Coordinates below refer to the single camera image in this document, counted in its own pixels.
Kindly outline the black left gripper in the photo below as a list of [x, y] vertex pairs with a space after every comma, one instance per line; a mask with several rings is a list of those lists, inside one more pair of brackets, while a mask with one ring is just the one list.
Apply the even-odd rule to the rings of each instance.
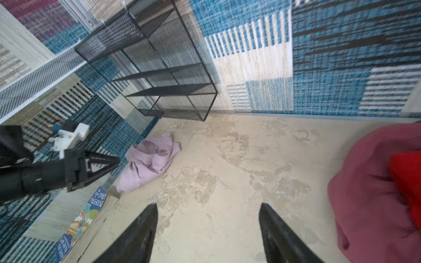
[[[69, 192], [85, 188], [115, 170], [117, 156], [92, 151], [66, 150], [61, 160], [37, 162], [23, 170], [23, 190], [27, 194], [67, 188]], [[99, 169], [89, 163], [103, 164]]]

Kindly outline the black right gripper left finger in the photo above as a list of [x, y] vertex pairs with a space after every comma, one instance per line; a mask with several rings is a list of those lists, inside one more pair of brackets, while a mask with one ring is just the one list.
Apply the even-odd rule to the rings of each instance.
[[157, 204], [148, 205], [96, 263], [148, 263], [151, 258], [159, 213]]

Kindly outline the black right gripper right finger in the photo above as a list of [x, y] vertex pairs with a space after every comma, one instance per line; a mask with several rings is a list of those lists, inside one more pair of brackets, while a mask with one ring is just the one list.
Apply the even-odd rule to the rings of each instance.
[[295, 234], [267, 203], [259, 210], [266, 261], [269, 263], [321, 263], [322, 260]]

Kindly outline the lilac ribbed cloth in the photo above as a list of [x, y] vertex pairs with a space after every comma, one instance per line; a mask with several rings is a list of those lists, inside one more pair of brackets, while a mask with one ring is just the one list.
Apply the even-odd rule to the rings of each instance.
[[167, 171], [180, 152], [180, 143], [173, 141], [168, 133], [132, 145], [125, 154], [128, 165], [121, 173], [117, 192], [131, 192], [155, 180]]

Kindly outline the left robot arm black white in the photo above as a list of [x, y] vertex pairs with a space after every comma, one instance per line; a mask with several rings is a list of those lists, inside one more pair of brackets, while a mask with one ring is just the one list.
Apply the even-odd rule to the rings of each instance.
[[65, 150], [64, 158], [34, 162], [21, 126], [1, 126], [1, 203], [66, 188], [85, 188], [112, 172], [120, 158], [86, 150]]

